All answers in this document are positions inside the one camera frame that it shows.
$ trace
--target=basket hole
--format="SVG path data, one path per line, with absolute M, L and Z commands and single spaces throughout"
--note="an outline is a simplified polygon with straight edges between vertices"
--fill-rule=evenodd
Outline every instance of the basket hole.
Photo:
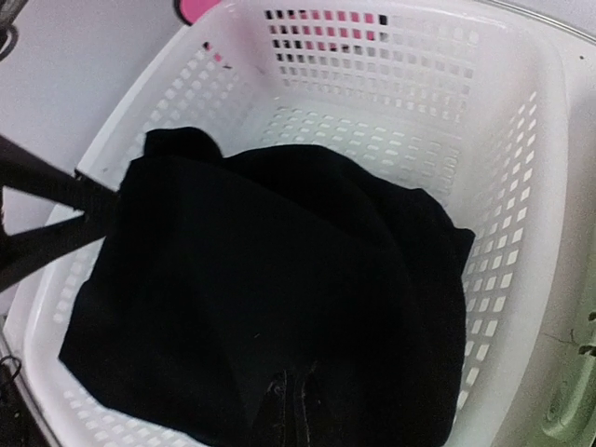
M 464 408 L 464 405 L 466 405 L 466 400 L 467 397 L 469 396 L 469 393 L 465 390 L 460 391 L 459 393 L 459 397 L 457 398 L 457 409 L 461 410 L 462 408 Z
M 466 343 L 466 350 L 464 351 L 464 354 L 466 355 L 466 357 L 469 357 L 469 355 L 472 353 L 473 349 L 474 349 L 474 342 L 472 342 L 470 340 Z
M 489 347 L 490 345 L 481 345 L 481 347 L 478 348 L 478 352 L 476 353 L 476 359 L 479 361 L 484 361 L 484 359 L 486 359 L 486 354 L 488 354 Z
M 478 374 L 480 373 L 480 369 L 479 368 L 471 368 L 469 370 L 469 373 L 467 374 L 467 378 L 466 378 L 466 383 L 469 386 L 473 386 L 474 383 L 476 382 L 476 379 L 478 378 Z

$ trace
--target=laundry basket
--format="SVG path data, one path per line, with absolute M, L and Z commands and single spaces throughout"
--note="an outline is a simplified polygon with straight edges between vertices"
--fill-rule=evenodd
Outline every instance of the laundry basket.
M 146 131 L 195 126 L 227 156 L 318 143 L 424 188 L 477 235 L 448 445 L 505 445 L 503 422 L 532 411 L 525 387 L 542 380 L 526 367 L 549 303 L 567 164 L 561 62 L 525 25 L 468 1 L 224 1 L 160 52 L 79 169 L 116 189 Z M 72 215 L 57 207 L 51 220 Z M 34 302 L 20 291 L 11 310 L 9 340 L 37 403 L 66 447 L 196 445 L 103 408 L 58 360 L 100 246 L 48 266 Z

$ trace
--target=white surface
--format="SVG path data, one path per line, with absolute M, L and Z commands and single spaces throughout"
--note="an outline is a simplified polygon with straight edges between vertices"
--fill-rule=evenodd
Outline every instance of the white surface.
M 16 25 L 20 41 L 0 63 L 0 133 L 70 171 L 181 27 L 169 0 L 30 0 Z M 5 210 L 15 232 L 43 224 L 51 205 L 7 194 Z M 11 296 L 0 296 L 0 315 Z
M 309 12 L 308 20 L 292 20 L 287 1 L 218 7 L 142 76 L 79 168 L 117 187 L 141 154 L 145 131 L 195 125 L 227 154 L 246 142 L 319 142 L 391 181 L 425 187 L 478 235 L 464 277 L 467 362 L 450 443 L 476 447 L 491 445 L 514 398 L 515 408 L 534 405 L 518 386 L 561 239 L 567 107 L 560 60 L 525 31 L 527 20 L 455 3 L 448 13 L 429 1 L 376 3 L 372 23 L 368 4 L 356 1 L 326 6 L 333 20 L 314 1 L 300 7 L 318 10 L 319 19 Z M 283 19 L 267 20 L 269 9 L 283 9 Z M 349 14 L 342 21 L 338 13 L 347 11 L 357 11 L 359 22 Z M 389 26 L 379 24 L 379 13 Z M 207 40 L 211 51 L 202 48 Z M 53 217 L 65 213 L 56 209 Z M 11 324 L 25 319 L 17 312 L 27 305 L 19 305 L 7 334 L 22 347 L 27 379 L 66 446 L 157 445 L 154 427 L 130 427 L 125 416 L 99 407 L 57 362 L 98 248 L 49 266 L 26 333 Z
M 509 3 L 532 9 L 596 35 L 596 2 L 593 0 L 513 0 Z

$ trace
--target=dark cable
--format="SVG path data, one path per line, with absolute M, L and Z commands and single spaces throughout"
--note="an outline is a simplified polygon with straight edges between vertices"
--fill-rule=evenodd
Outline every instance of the dark cable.
M 0 30 L 0 62 L 12 53 L 19 41 L 19 30 L 15 25 L 8 25 L 5 30 Z
M 5 356 L 0 359 L 0 367 L 7 364 L 9 361 L 12 361 L 14 365 L 16 365 L 14 373 L 8 377 L 5 382 L 0 383 L 0 399 L 4 396 L 4 391 L 8 388 L 8 386 L 12 385 L 17 377 L 19 377 L 20 370 L 22 369 L 22 362 L 18 357 L 15 356 Z

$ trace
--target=black fabric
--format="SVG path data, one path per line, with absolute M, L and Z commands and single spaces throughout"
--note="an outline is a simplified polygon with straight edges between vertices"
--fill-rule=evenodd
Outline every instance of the black fabric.
M 147 135 L 61 360 L 103 405 L 223 447 L 441 446 L 473 240 L 318 146 Z

